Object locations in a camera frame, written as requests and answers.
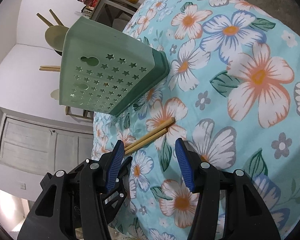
wooden chopstick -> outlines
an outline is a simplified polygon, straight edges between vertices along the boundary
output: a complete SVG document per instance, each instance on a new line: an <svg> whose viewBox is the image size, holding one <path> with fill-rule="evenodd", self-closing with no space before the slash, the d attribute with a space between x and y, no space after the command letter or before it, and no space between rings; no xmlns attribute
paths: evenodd
<svg viewBox="0 0 300 240"><path fill-rule="evenodd" d="M64 26L63 23L57 17L57 15L55 15L55 13L51 9L49 10L49 12L52 14L52 17L55 19L58 25Z"/></svg>
<svg viewBox="0 0 300 240"><path fill-rule="evenodd" d="M156 129L152 130L150 133L147 133L145 136L141 137L139 140L137 140L133 144L130 144L129 146L125 147L124 150L128 151L129 149L131 149L132 147L136 146L137 144L143 142L144 140L146 140L149 137L153 136L154 134L160 132L161 130L163 130L164 128L168 127L169 125L175 123L175 121L176 121L176 119L174 117L171 117L170 119L168 119L164 123L160 124Z"/></svg>
<svg viewBox="0 0 300 240"><path fill-rule="evenodd" d="M125 151L125 154L133 153L142 147L146 146L148 143L153 142L154 140L158 139L162 135L168 132L168 128L164 128L163 130L159 131L158 133L155 133L154 135L150 136L146 140L142 141L141 143L135 145L134 147L130 148L129 150Z"/></svg>
<svg viewBox="0 0 300 240"><path fill-rule="evenodd" d="M44 18L40 13L37 13L37 16L49 27L53 26L53 24L49 22L46 18Z"/></svg>

white door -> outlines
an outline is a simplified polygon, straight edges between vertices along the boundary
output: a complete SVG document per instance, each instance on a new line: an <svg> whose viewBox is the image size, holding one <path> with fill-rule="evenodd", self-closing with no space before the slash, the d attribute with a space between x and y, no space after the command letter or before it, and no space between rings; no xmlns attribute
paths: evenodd
<svg viewBox="0 0 300 240"><path fill-rule="evenodd" d="M93 135L55 129L6 118L0 143L0 163L45 175L71 171L91 158Z"/></svg>

star-shaped hole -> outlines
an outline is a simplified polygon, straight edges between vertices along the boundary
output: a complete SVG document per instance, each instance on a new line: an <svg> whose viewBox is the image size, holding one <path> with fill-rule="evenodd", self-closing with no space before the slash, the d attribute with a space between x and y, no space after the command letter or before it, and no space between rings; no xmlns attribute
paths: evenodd
<svg viewBox="0 0 300 240"><path fill-rule="evenodd" d="M120 58L120 59L118 60L118 62L119 62L120 64L126 63L126 59L125 59L125 58Z"/></svg>
<svg viewBox="0 0 300 240"><path fill-rule="evenodd" d="M108 56L107 56L106 58L109 59L109 60L111 60L111 59L113 59L114 57L113 57L113 54L108 54Z"/></svg>

orange flower print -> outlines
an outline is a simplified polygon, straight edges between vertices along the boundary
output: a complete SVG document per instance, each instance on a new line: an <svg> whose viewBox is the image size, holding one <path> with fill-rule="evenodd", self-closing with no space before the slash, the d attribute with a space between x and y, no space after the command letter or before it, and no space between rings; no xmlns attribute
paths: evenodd
<svg viewBox="0 0 300 240"><path fill-rule="evenodd" d="M151 119L146 121L147 130L152 131L156 129L160 124L171 117L174 117L176 121L181 120L187 113L188 108L179 98L174 97L168 99L164 106L162 105L161 100L157 99L150 108ZM157 149L161 149L165 137L167 138L167 142L174 147L175 141L178 138L181 137L183 140L186 139L187 132L183 127L177 124L170 126L168 132L154 142Z"/></svg>
<svg viewBox="0 0 300 240"><path fill-rule="evenodd" d="M189 39L198 39L202 36L202 28L199 22L204 21L212 14L210 10L197 11L196 4L189 5L184 13L178 13L171 21L172 26L179 26L174 34L177 40L182 40L188 35Z"/></svg>
<svg viewBox="0 0 300 240"><path fill-rule="evenodd" d="M173 179L166 179L161 188L164 194L172 198L172 200L159 199L162 214L165 216L174 214L174 223L179 228L191 226L199 194L192 194L183 180L180 185Z"/></svg>
<svg viewBox="0 0 300 240"><path fill-rule="evenodd" d="M281 84L294 80L293 70L281 57L270 57L267 44L255 42L253 57L239 53L227 67L228 74L244 82L233 89L228 97L228 114L241 121L258 99L258 120L268 128L284 120L290 108L290 96Z"/></svg>
<svg viewBox="0 0 300 240"><path fill-rule="evenodd" d="M137 24L140 25L137 29L137 32L139 35L142 31L144 31L146 28L148 28L150 20L152 20L156 14L157 14L157 11L155 11L154 9L149 9L147 11L146 16L141 16L139 18L139 20L137 21Z"/></svg>

light blue fabric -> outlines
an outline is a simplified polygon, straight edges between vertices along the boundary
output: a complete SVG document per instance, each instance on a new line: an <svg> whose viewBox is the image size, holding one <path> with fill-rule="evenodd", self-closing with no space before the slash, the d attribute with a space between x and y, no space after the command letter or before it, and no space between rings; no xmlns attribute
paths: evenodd
<svg viewBox="0 0 300 240"><path fill-rule="evenodd" d="M171 71L118 118L95 113L92 158L177 121L132 154L112 226L142 240L187 238L198 196L175 157L182 137L217 168L252 176L287 236L300 219L300 37L242 0L146 0L124 33L164 50Z"/></svg>

